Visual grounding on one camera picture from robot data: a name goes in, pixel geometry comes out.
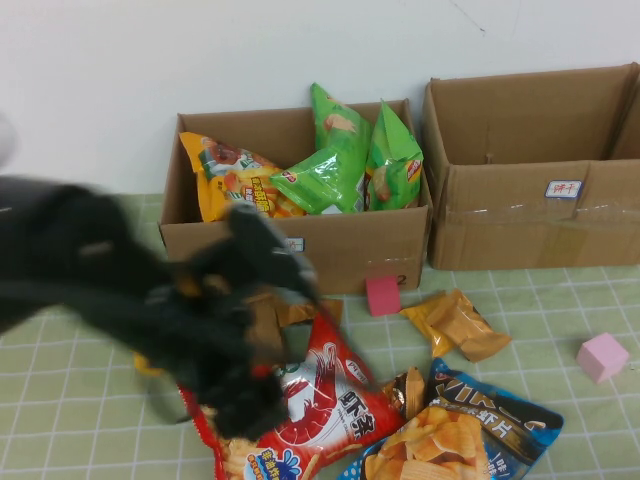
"snack bag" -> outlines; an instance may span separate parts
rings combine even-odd
[[[444,355],[446,352],[443,351],[450,346],[447,342],[453,342],[469,361],[476,363],[495,355],[511,342],[509,335],[494,332],[457,288],[449,294],[436,294],[400,313],[409,317],[425,336],[432,339],[434,357]]]
[[[416,367],[397,375],[382,391],[406,420],[411,420],[424,407],[424,378]]]
[[[340,325],[344,302],[342,300],[325,298],[322,300],[322,305],[329,311],[333,320]],[[296,323],[313,320],[318,314],[318,308],[310,303],[291,305],[284,301],[276,300],[276,312],[280,328],[284,328],[289,325],[295,325]]]
[[[318,151],[271,181],[308,213],[362,212],[371,124],[316,83],[311,97]]]
[[[409,129],[389,105],[382,102],[367,158],[366,209],[415,206],[423,160],[422,150]]]
[[[345,480],[519,480],[564,423],[557,413],[450,370],[439,358],[427,400],[399,432],[365,450]]]
[[[229,202],[246,200],[269,217],[304,215],[269,177],[280,171],[258,154],[195,133],[180,134],[196,174],[202,220],[220,220]]]
[[[407,317],[425,338],[431,340],[431,356],[433,358],[443,357],[455,347],[455,343],[447,338],[446,335],[429,324],[430,315],[445,296],[446,294],[444,292],[438,293],[429,297],[420,305],[400,310],[400,314]]]
[[[215,435],[201,408],[194,423],[214,450],[217,480],[308,480],[349,451],[396,431],[402,416],[329,319],[314,319],[305,363],[278,371],[290,418],[258,442]],[[182,392],[187,407],[192,401]]]

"empty cardboard box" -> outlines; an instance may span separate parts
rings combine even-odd
[[[413,132],[409,102],[389,105]],[[351,107],[372,123],[380,110],[378,103]],[[224,223],[201,221],[195,175],[178,137],[187,131],[256,152],[282,168],[315,151],[310,108],[178,115],[160,222],[168,257],[174,261],[228,234]],[[387,275],[397,276],[401,288],[413,289],[426,254],[430,201],[423,172],[415,208],[273,221],[292,248],[311,261],[324,294],[363,293],[365,278]]]
[[[610,159],[625,115],[640,116],[629,106],[636,79],[632,64],[432,80],[424,140],[433,266],[640,262],[637,127],[618,150],[632,158]]]

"pink foam cube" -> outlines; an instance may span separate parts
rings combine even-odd
[[[577,360],[593,381],[600,383],[622,370],[629,352],[611,334],[603,333],[582,344]]]
[[[374,317],[398,313],[400,305],[400,291],[395,276],[367,278],[367,299],[369,311]]]

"red shrimp chip bag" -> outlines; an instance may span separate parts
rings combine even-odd
[[[194,417],[200,438],[214,451],[217,480],[307,480],[404,424],[384,392],[373,387],[371,371],[322,314],[313,321],[305,362],[277,374],[289,419],[257,442],[217,436],[206,407]],[[192,395],[181,393],[192,405]]]

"white wall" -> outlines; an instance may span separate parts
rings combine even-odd
[[[177,112],[640,60],[638,0],[0,0],[2,173],[160,192]]]

